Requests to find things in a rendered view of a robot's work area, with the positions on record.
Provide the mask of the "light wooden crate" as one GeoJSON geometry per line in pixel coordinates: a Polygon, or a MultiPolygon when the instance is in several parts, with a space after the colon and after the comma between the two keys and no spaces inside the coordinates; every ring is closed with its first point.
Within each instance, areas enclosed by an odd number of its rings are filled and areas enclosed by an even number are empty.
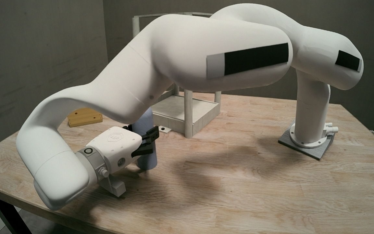
{"type": "Polygon", "coordinates": [[[95,124],[103,122],[103,116],[101,113],[91,108],[80,108],[73,111],[68,116],[70,128],[75,126],[82,126],[88,124],[95,124]]]}

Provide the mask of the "pale grey shelving unit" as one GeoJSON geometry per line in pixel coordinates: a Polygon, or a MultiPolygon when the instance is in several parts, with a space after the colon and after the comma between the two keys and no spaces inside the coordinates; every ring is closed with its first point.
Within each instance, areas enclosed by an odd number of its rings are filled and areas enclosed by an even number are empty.
{"type": "MultiPolygon", "coordinates": [[[[160,17],[167,14],[212,16],[203,12],[173,12],[150,15],[136,15],[131,18],[132,38],[140,33],[139,18],[160,17]]],[[[220,113],[221,91],[214,93],[214,102],[195,99],[193,92],[184,89],[184,96],[179,95],[179,86],[173,83],[173,89],[163,93],[150,107],[153,112],[154,125],[159,131],[168,133],[171,130],[185,134],[185,138],[192,138],[214,117],[220,113]]]]}

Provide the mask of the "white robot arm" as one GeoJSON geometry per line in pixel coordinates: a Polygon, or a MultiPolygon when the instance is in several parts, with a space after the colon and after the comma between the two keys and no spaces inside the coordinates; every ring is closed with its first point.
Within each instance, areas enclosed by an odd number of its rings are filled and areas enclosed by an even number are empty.
{"type": "Polygon", "coordinates": [[[329,133],[338,133],[337,126],[325,123],[330,85],[354,87],[363,74],[362,55],[339,33],[300,25],[269,6],[243,3],[210,18],[156,18],[92,82],[40,102],[22,125],[16,149],[50,210],[63,208],[96,183],[119,197],[125,184],[109,174],[100,153],[92,146],[74,153],[58,132],[69,114],[91,108],[133,124],[173,83],[196,92],[267,86],[290,66],[297,74],[290,137],[303,148],[318,148],[329,133]]]}

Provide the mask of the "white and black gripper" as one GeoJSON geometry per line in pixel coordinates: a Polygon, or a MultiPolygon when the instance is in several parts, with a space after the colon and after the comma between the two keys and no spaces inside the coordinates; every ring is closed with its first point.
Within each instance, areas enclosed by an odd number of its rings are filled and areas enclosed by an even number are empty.
{"type": "Polygon", "coordinates": [[[100,153],[108,172],[112,174],[128,166],[141,155],[153,153],[151,142],[159,136],[159,126],[154,126],[142,136],[132,132],[131,124],[122,128],[113,126],[92,139],[86,146],[92,146],[100,153]],[[142,144],[142,140],[146,140],[146,143],[142,144]]]}

